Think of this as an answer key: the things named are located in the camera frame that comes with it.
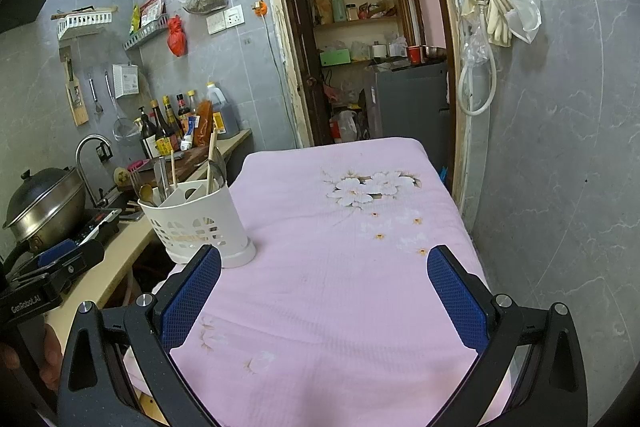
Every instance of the kitchen counter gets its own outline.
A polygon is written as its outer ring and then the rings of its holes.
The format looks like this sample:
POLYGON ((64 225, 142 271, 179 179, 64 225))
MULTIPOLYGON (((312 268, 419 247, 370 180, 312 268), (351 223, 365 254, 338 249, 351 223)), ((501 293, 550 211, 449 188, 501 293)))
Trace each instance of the kitchen counter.
MULTIPOLYGON (((228 140, 218 141, 218 150, 227 160, 231 153, 251 134, 251 129, 242 130, 228 140)), ((187 181, 207 177, 207 165, 201 165, 187 181)), ((82 301, 93 301, 103 307, 127 271, 155 235, 148 219, 142 217, 135 223, 120 223, 120 231, 104 250, 104 260, 85 273, 66 295, 63 303, 46 314, 46 321, 55 330, 64 351, 71 324, 82 301)))

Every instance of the faucet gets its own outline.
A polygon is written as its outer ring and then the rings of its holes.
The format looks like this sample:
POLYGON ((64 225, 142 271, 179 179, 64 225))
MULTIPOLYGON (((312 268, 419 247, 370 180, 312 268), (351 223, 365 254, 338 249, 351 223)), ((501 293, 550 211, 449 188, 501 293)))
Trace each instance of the faucet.
POLYGON ((97 201, 95 199, 95 196, 91 191, 91 187, 89 186, 89 182, 86 179, 86 174, 84 174, 84 169, 82 169, 82 164, 80 163, 80 152, 82 151, 82 147, 84 147, 84 145, 87 142, 90 142, 91 140, 98 140, 102 144, 106 145, 107 150, 108 150, 108 158, 113 156, 113 153, 111 152, 111 142, 107 138, 102 136, 101 134, 89 134, 89 135, 85 136, 84 138, 82 138, 80 140, 80 143, 78 144, 78 148, 76 149, 76 167, 78 168, 78 174, 80 174, 80 177, 82 178, 82 181, 84 182, 84 186, 86 187, 86 191, 89 194, 89 199, 91 200, 92 205, 95 208, 98 208, 100 206, 106 206, 106 198, 105 197, 101 197, 100 201, 97 201))

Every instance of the red bag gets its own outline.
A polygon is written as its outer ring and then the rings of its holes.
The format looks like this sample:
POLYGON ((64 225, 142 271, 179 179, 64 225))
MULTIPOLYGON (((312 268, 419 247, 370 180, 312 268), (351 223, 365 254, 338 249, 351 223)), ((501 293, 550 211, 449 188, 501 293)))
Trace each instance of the red bag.
POLYGON ((182 31, 182 22, 179 16, 171 17, 167 23, 169 37, 166 40, 169 49, 176 57, 182 57, 187 52, 187 36, 182 31))

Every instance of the light switch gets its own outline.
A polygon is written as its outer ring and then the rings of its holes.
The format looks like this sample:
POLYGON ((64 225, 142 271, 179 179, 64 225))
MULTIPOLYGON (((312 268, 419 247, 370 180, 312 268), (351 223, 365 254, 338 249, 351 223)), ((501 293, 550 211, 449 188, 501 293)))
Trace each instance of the light switch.
POLYGON ((244 23, 244 14, 242 13, 242 5, 233 6, 225 10, 225 26, 232 28, 244 23))
POLYGON ((224 12, 214 13, 213 15, 207 17, 207 31, 209 31, 209 35, 221 32, 225 28, 226 25, 224 12))

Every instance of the jar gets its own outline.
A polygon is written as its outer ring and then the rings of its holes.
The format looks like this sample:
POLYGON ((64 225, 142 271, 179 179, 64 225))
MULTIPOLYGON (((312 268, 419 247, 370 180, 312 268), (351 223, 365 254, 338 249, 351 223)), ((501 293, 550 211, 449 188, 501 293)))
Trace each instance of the jar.
POLYGON ((355 4, 347 4, 347 20, 358 20, 358 9, 355 4))
POLYGON ((331 0, 334 9, 334 22, 345 22, 347 20, 347 9, 344 0, 331 0))

